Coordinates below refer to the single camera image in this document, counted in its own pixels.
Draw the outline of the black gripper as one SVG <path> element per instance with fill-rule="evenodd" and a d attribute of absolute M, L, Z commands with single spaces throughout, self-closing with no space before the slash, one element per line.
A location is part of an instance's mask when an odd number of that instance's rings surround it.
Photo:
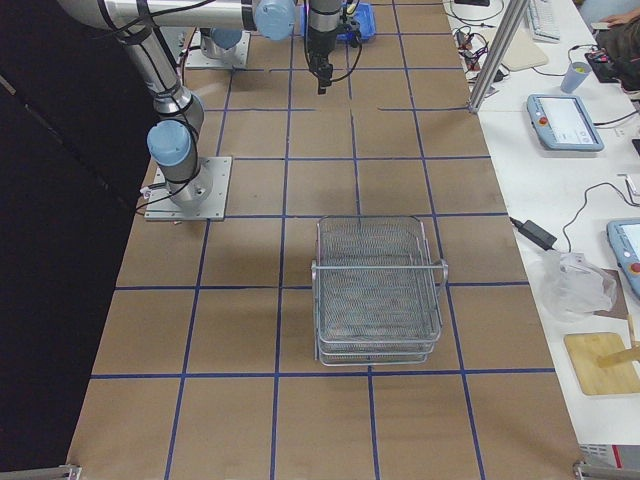
<path fill-rule="evenodd" d="M 317 94 L 325 94 L 325 86 L 332 83 L 333 65 L 329 62 L 328 55 L 322 52 L 310 54 L 309 68 L 318 80 Z"/>

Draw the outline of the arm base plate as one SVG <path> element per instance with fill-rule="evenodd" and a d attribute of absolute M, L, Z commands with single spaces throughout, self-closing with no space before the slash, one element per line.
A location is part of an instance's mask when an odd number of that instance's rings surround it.
<path fill-rule="evenodd" d="M 196 29 L 189 44 L 187 69 L 245 70 L 251 35 L 247 31 L 207 33 Z"/>
<path fill-rule="evenodd" d="M 223 221 L 232 170 L 231 157 L 200 157 L 199 174 L 177 195 L 169 197 L 181 188 L 172 184 L 167 189 L 164 175 L 156 168 L 154 182 L 159 188 L 150 191 L 149 205 L 144 208 L 148 221 L 199 221 L 210 219 Z"/>

